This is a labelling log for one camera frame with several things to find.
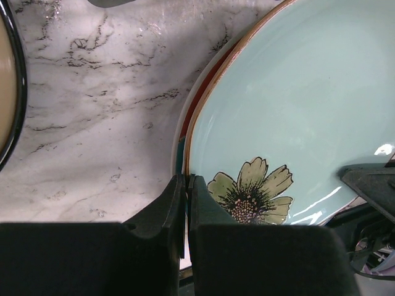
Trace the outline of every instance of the marble countertop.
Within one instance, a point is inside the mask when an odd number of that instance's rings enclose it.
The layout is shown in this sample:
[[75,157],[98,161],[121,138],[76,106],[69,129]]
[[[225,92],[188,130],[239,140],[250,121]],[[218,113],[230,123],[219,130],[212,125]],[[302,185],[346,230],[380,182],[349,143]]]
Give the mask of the marble countertop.
[[0,221],[124,221],[170,180],[178,116],[215,53],[275,0],[11,0],[30,66]]

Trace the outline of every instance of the flower design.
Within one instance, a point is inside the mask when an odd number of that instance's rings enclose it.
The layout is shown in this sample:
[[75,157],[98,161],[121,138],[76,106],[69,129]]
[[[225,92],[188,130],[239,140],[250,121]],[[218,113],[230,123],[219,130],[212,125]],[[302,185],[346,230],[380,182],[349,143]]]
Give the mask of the flower design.
[[277,196],[292,185],[292,173],[283,165],[266,176],[267,169],[266,159],[256,157],[244,163],[237,182],[220,171],[207,187],[211,196],[242,224],[282,224],[293,199]]

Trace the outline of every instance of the plate rim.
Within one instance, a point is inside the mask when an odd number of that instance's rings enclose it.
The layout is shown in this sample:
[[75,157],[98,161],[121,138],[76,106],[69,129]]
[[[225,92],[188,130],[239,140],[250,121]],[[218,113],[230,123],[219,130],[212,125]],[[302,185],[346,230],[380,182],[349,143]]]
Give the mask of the plate rim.
[[297,0],[284,0],[281,2],[279,5],[274,7],[271,11],[269,11],[264,17],[259,20],[245,35],[239,43],[235,46],[235,48],[232,50],[230,55],[227,57],[227,59],[223,62],[221,67],[218,69],[214,77],[211,79],[211,82],[209,85],[206,87],[206,90],[204,91],[202,97],[200,98],[199,102],[197,103],[197,106],[192,114],[191,121],[188,126],[188,131],[185,136],[185,145],[184,145],[184,155],[183,155],[183,173],[186,176],[190,175],[189,171],[189,156],[191,153],[191,146],[192,146],[192,135],[193,135],[193,130],[195,127],[195,124],[197,122],[197,119],[199,117],[199,114],[201,113],[201,110],[203,109],[204,104],[207,102],[208,98],[210,97],[212,91],[222,78],[222,76],[225,74],[225,72],[229,69],[229,67],[233,64],[233,62],[237,59],[237,57],[240,55],[240,53],[244,50],[244,48],[249,44],[251,39],[272,19],[274,18],[278,13],[280,13],[282,10],[285,8],[289,7],[292,5],[294,2]]
[[[245,28],[245,29],[241,30],[236,36],[232,37],[228,42],[226,42],[221,47],[221,49],[213,56],[213,58],[209,61],[209,63],[204,67],[203,71],[199,74],[199,76],[196,79],[196,81],[194,82],[191,90],[189,91],[189,93],[188,93],[188,95],[186,97],[186,100],[184,101],[183,108],[181,109],[180,116],[178,117],[177,126],[176,126],[175,134],[174,134],[174,137],[173,137],[172,154],[171,154],[171,157],[170,157],[170,174],[171,174],[171,176],[174,176],[177,173],[176,172],[176,170],[177,170],[176,162],[177,162],[178,145],[180,143],[180,134],[181,134],[181,132],[183,130],[183,125],[184,125],[184,122],[186,120],[186,116],[188,114],[189,108],[191,107],[191,104],[192,104],[194,98],[196,97],[197,92],[199,91],[201,85],[203,84],[204,80],[206,79],[208,74],[211,72],[211,70],[218,64],[218,62],[222,59],[222,57],[231,48],[236,47],[237,44],[240,43],[240,41],[242,40],[243,36],[246,34],[248,29],[249,28]],[[217,72],[214,73],[214,76],[212,77],[212,79],[207,84],[206,89],[210,86],[211,81],[214,79],[214,77],[215,77]],[[191,115],[191,119],[189,120],[189,124],[192,121],[193,113]]]
[[20,133],[22,132],[23,123],[27,109],[28,97],[28,80],[27,65],[23,48],[22,39],[17,31],[17,22],[15,21],[13,11],[7,0],[0,1],[1,20],[6,28],[9,42],[14,55],[15,72],[17,79],[17,103],[15,106],[14,121],[10,129],[10,133],[3,147],[0,148],[0,171],[4,168],[12,152],[14,151]]

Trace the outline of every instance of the plate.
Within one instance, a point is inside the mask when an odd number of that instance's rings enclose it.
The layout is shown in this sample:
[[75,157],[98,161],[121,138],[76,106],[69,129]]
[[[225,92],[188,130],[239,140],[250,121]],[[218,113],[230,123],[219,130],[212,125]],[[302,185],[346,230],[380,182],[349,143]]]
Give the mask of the plate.
[[395,1],[287,0],[235,47],[199,101],[185,173],[240,223],[322,224],[349,165],[395,145]]
[[236,37],[229,40],[219,51],[216,53],[214,58],[207,64],[202,73],[197,78],[193,85],[188,97],[185,100],[184,106],[181,110],[180,117],[178,119],[176,131],[174,134],[173,148],[172,148],[172,159],[171,159],[171,174],[172,176],[176,173],[181,173],[183,165],[183,154],[185,136],[188,130],[189,123],[191,121],[192,114],[202,97],[204,91],[209,85],[211,79],[214,77],[222,63],[228,57],[228,55],[235,48],[241,37],[245,34],[245,30],[238,34]]
[[12,11],[0,1],[0,170],[14,150],[25,119],[27,73]]

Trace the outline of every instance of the black bowl rim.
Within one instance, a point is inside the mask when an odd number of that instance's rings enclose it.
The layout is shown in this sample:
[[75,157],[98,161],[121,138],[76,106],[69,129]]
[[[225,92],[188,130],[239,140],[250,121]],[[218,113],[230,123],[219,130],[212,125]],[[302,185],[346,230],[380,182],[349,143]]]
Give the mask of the black bowl rim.
[[17,74],[17,104],[15,108],[14,122],[4,147],[0,150],[0,171],[9,160],[17,145],[22,132],[27,108],[27,69],[23,45],[17,31],[17,24],[7,0],[0,0],[0,14],[8,37],[10,39],[12,52],[14,53],[15,70]]

